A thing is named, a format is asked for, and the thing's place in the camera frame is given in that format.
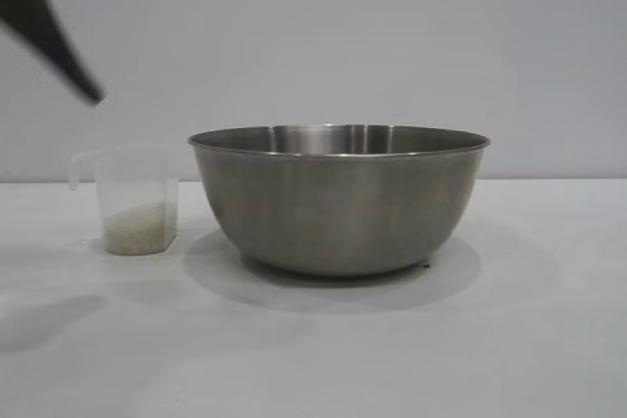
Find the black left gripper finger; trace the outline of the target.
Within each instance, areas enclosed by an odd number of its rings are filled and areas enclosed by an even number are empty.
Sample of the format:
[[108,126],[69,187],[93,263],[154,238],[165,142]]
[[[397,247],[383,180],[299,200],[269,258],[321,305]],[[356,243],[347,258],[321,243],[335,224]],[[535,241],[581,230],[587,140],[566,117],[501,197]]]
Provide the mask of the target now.
[[105,91],[79,59],[51,0],[1,0],[1,24],[63,78],[87,105],[98,105]]

